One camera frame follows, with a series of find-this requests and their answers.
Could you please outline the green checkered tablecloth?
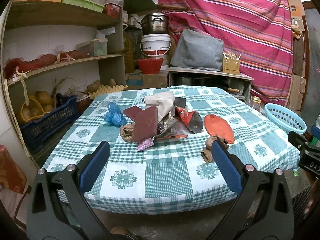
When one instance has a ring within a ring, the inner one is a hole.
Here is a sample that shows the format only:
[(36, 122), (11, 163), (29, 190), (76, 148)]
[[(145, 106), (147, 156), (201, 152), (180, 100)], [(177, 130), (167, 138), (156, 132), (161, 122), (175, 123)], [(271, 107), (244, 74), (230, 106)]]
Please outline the green checkered tablecloth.
[[(288, 142), (287, 134), (244, 102), (215, 87), (173, 86), (170, 90), (186, 99), (188, 110), (225, 119), (235, 135), (229, 152), (244, 164), (265, 172), (297, 168), (299, 152)], [(61, 171), (106, 141), (110, 157), (85, 195), (96, 209), (156, 215), (207, 208), (235, 198), (217, 165), (205, 162), (201, 155), (209, 137), (206, 131), (155, 141), (140, 152), (136, 143), (121, 138), (118, 127), (104, 121), (109, 103), (122, 110), (144, 108), (144, 98), (157, 93), (157, 89), (142, 89), (98, 96), (66, 132), (44, 168)]]

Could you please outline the yellow woven basket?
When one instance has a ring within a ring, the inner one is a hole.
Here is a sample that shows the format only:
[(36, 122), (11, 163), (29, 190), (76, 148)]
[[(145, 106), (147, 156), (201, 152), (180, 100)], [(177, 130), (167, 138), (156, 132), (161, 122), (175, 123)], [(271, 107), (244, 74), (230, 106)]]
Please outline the yellow woven basket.
[(34, 95), (29, 96), (29, 104), (24, 102), (17, 113), (19, 124), (27, 124), (31, 121), (42, 118), (45, 112)]

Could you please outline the brown crumpled paper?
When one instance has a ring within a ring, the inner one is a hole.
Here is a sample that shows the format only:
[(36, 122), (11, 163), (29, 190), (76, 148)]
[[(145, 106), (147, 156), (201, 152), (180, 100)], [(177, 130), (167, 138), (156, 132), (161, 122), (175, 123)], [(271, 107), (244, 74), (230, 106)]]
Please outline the brown crumpled paper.
[(201, 151), (201, 155), (206, 163), (213, 163), (214, 158), (212, 155), (212, 143), (215, 141), (220, 141), (223, 146), (225, 146), (227, 149), (229, 149), (228, 146), (228, 141), (224, 138), (221, 138), (217, 135), (211, 136), (206, 140), (206, 146), (205, 148)]

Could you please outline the black foil wrapper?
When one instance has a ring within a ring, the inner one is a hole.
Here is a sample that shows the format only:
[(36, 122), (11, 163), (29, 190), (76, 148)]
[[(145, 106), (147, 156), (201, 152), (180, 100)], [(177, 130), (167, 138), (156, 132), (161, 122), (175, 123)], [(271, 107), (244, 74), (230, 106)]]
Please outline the black foil wrapper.
[(175, 97), (174, 105), (176, 107), (185, 108), (186, 107), (186, 98), (182, 97)]

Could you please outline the grey low cabinet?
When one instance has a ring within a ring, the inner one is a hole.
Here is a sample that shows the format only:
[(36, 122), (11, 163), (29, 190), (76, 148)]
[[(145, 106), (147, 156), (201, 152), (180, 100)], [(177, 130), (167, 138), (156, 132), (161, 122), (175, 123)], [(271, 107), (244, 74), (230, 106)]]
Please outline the grey low cabinet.
[(236, 75), (195, 68), (168, 68), (169, 86), (190, 85), (218, 87), (247, 104), (250, 101), (253, 80), (252, 77), (242, 73)]

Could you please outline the white plastic bucket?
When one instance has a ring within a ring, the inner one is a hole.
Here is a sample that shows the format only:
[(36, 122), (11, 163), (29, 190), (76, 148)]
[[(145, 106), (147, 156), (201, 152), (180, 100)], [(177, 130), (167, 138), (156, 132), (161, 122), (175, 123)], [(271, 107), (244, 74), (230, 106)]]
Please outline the white plastic bucket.
[(143, 35), (140, 43), (141, 52), (146, 56), (166, 54), (171, 47), (169, 34)]

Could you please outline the dark blue plastic crate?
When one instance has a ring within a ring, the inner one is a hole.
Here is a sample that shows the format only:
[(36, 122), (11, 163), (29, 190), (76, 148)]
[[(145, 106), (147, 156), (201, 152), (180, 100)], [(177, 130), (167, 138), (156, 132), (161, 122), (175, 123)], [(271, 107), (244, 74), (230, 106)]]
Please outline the dark blue plastic crate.
[(56, 99), (55, 110), (20, 127), (24, 143), (31, 154), (43, 148), (49, 136), (79, 117), (76, 95), (64, 96), (58, 93)]

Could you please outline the light blue plastic basket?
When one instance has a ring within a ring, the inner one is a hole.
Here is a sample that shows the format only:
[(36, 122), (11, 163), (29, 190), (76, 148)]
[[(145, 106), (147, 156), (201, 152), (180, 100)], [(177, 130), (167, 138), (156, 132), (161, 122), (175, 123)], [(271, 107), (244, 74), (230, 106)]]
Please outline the light blue plastic basket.
[(304, 120), (298, 114), (284, 106), (267, 103), (264, 106), (264, 112), (268, 119), (287, 134), (291, 131), (297, 134), (304, 134), (307, 130), (307, 125)]

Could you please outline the orange plastic bag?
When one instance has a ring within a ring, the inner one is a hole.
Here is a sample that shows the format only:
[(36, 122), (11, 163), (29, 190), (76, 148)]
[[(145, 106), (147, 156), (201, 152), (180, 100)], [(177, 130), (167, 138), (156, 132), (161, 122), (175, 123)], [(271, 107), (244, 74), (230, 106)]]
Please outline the orange plastic bag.
[(218, 136), (225, 139), (228, 144), (233, 144), (235, 141), (234, 132), (229, 123), (214, 114), (209, 114), (204, 117), (204, 127), (209, 135)]

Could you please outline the printed crumpled newspaper wrapper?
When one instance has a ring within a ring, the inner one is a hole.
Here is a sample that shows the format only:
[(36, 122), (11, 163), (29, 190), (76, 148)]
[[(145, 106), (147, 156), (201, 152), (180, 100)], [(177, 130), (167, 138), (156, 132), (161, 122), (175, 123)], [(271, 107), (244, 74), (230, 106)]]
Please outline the printed crumpled newspaper wrapper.
[(173, 106), (169, 113), (158, 123), (157, 137), (163, 137), (176, 122), (176, 106)]

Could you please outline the yellow egg tray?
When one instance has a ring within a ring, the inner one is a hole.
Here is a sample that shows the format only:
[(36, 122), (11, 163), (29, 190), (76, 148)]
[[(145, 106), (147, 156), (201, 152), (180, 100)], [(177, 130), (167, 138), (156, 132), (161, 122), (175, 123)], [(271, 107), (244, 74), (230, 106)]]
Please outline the yellow egg tray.
[(97, 91), (89, 94), (89, 98), (91, 100), (94, 100), (96, 97), (98, 97), (100, 95), (121, 92), (127, 88), (128, 88), (128, 86), (124, 86), (124, 85), (115, 85), (113, 87), (100, 85), (100, 87)]

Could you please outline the grey felt bag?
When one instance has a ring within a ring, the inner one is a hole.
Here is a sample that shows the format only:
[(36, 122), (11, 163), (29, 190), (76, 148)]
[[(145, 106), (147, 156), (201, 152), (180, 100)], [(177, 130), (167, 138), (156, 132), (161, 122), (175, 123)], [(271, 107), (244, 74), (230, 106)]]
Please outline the grey felt bag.
[(221, 71), (224, 42), (208, 34), (184, 29), (171, 59), (171, 65)]

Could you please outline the green plastic tray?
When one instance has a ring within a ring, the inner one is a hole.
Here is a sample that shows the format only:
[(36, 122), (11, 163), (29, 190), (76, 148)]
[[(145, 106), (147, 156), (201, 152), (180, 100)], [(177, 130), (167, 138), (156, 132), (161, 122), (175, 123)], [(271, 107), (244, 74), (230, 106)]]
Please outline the green plastic tray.
[(61, 3), (90, 9), (96, 12), (103, 12), (103, 9), (104, 9), (103, 5), (94, 3), (89, 0), (61, 0)]

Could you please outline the steel cooking pot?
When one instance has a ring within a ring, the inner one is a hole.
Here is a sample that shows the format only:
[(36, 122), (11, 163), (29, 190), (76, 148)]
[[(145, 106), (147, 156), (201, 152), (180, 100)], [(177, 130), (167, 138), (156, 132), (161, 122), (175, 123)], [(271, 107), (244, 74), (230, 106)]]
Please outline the steel cooking pot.
[(143, 35), (168, 34), (169, 17), (161, 12), (154, 12), (144, 16), (141, 20)]

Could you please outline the yellow-capped oil bottle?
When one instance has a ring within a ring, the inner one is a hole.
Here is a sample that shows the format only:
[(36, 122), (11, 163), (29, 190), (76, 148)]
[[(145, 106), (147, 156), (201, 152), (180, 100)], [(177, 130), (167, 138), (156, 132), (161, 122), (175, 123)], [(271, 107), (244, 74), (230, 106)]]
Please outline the yellow-capped oil bottle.
[(263, 105), (261, 103), (262, 101), (258, 96), (251, 96), (249, 105), (259, 113), (264, 112)]

